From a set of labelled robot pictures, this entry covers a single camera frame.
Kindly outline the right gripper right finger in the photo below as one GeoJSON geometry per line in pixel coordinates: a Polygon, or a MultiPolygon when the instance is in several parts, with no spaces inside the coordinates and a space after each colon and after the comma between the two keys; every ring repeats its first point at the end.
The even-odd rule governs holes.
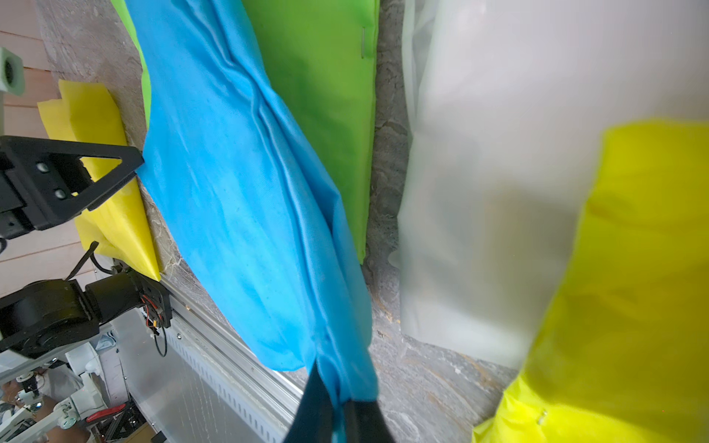
{"type": "Polygon", "coordinates": [[[378,402],[349,401],[343,418],[347,443],[395,443],[378,402]]]}

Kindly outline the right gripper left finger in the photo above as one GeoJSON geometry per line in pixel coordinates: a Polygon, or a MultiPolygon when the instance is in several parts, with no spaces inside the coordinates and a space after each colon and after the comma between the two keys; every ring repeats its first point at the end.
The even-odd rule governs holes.
{"type": "Polygon", "coordinates": [[[334,411],[315,363],[284,443],[332,443],[334,411]]]}

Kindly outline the blue raincoat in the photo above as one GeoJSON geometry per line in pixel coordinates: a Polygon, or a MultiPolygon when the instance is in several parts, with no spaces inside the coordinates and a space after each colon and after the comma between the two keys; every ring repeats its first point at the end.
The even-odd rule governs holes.
{"type": "Polygon", "coordinates": [[[377,402],[369,292],[342,197],[238,1],[129,1],[151,83],[140,180],[201,285],[263,365],[315,363],[343,406],[377,402]]]}

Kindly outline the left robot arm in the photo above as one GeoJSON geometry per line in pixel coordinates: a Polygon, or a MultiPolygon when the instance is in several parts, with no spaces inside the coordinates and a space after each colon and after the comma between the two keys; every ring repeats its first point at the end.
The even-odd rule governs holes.
{"type": "MultiPolygon", "coordinates": [[[[1,243],[96,210],[136,177],[144,160],[134,147],[1,138],[1,243]]],[[[171,325],[170,291],[129,266],[80,286],[73,274],[28,284],[1,299],[1,349],[39,358],[90,339],[101,326],[144,308],[148,326],[171,325]]]]}

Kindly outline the light green raincoat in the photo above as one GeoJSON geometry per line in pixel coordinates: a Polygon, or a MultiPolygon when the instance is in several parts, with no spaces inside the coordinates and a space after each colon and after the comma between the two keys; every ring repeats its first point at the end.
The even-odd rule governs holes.
{"type": "Polygon", "coordinates": [[[366,256],[376,112],[377,1],[246,1],[271,86],[339,189],[366,256]]]}

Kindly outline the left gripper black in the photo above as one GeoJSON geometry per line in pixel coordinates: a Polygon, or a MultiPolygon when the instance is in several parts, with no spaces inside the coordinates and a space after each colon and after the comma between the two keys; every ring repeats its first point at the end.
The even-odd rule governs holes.
{"type": "Polygon", "coordinates": [[[142,164],[135,147],[1,138],[1,238],[45,231],[99,208],[142,164]]]}

